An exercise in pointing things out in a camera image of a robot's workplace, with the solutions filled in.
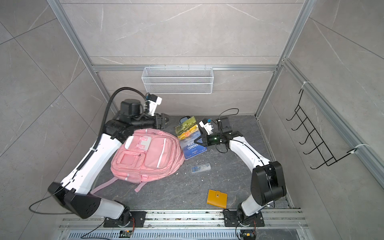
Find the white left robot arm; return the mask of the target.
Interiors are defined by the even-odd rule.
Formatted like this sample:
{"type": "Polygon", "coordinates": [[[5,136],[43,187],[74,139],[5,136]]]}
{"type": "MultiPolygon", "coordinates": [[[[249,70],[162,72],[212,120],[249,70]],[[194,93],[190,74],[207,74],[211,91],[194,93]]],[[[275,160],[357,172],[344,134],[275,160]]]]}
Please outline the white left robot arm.
{"type": "Polygon", "coordinates": [[[162,98],[130,88],[117,89],[108,100],[98,137],[84,158],[73,171],[60,183],[52,182],[48,188],[50,197],[67,210],[68,215],[76,215],[82,219],[103,217],[113,219],[121,225],[129,224],[130,208],[124,204],[95,196],[91,188],[95,179],[119,147],[132,136],[135,130],[153,128],[164,129],[169,121],[166,114],[157,114],[156,108],[162,103],[162,98]],[[132,91],[139,94],[144,104],[136,99],[122,102],[121,110],[112,120],[108,113],[115,96],[122,91],[132,91]]]}

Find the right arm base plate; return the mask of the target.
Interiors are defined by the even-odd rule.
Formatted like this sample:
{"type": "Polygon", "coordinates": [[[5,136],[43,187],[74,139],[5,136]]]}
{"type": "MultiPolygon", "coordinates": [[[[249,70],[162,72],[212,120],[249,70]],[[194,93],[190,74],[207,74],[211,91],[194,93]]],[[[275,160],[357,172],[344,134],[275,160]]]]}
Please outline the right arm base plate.
{"type": "Polygon", "coordinates": [[[246,216],[241,209],[230,211],[223,210],[224,223],[226,227],[264,227],[265,222],[261,212],[246,216]]]}

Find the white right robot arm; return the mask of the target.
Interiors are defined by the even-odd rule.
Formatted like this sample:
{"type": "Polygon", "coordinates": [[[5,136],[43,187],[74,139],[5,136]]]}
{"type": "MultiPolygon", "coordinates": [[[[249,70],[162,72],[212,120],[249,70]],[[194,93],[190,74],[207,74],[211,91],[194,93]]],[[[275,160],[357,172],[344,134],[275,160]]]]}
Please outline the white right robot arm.
{"type": "Polygon", "coordinates": [[[233,130],[228,117],[215,120],[216,132],[212,122],[203,119],[198,123],[201,136],[194,140],[194,143],[203,147],[223,144],[250,169],[251,195],[237,209],[239,224],[249,226],[261,216],[263,208],[287,195],[283,167],[279,162],[272,162],[257,152],[243,134],[233,130]]]}

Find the pink student backpack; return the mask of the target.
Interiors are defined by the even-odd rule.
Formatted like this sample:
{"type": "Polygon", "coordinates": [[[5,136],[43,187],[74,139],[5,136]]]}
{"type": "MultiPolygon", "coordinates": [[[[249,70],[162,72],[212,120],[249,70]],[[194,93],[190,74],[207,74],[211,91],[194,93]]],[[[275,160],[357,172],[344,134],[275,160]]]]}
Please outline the pink student backpack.
{"type": "Polygon", "coordinates": [[[117,180],[138,184],[139,192],[148,182],[175,173],[185,161],[179,139],[155,129],[135,130],[111,161],[114,177],[91,191],[95,194],[117,180]]]}

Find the Animal Farm book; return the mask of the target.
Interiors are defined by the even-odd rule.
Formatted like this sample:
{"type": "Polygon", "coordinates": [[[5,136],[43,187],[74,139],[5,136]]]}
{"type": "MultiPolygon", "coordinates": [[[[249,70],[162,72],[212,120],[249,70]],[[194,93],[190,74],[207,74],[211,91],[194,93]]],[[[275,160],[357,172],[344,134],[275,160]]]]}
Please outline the Animal Farm book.
{"type": "Polygon", "coordinates": [[[184,123],[177,125],[175,132],[186,160],[207,151],[206,147],[195,143],[195,140],[201,137],[201,132],[195,117],[191,117],[184,123]]]}

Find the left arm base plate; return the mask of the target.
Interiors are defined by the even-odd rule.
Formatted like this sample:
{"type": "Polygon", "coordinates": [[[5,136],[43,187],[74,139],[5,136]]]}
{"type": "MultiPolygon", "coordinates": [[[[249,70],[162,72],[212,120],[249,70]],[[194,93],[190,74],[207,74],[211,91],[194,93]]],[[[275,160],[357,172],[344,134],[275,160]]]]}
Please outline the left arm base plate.
{"type": "Polygon", "coordinates": [[[145,223],[147,212],[133,211],[126,212],[121,215],[117,220],[106,218],[104,228],[142,228],[145,223]]]}

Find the light blue pencil case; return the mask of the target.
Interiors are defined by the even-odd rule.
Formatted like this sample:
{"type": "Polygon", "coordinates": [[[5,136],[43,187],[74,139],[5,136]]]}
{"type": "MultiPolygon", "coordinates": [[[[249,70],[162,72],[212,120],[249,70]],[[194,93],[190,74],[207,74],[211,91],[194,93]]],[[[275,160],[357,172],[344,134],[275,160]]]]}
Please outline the light blue pencil case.
{"type": "Polygon", "coordinates": [[[182,117],[179,122],[180,124],[184,123],[185,121],[187,121],[188,119],[190,119],[191,117],[190,116],[185,116],[185,117],[182,117]]]}

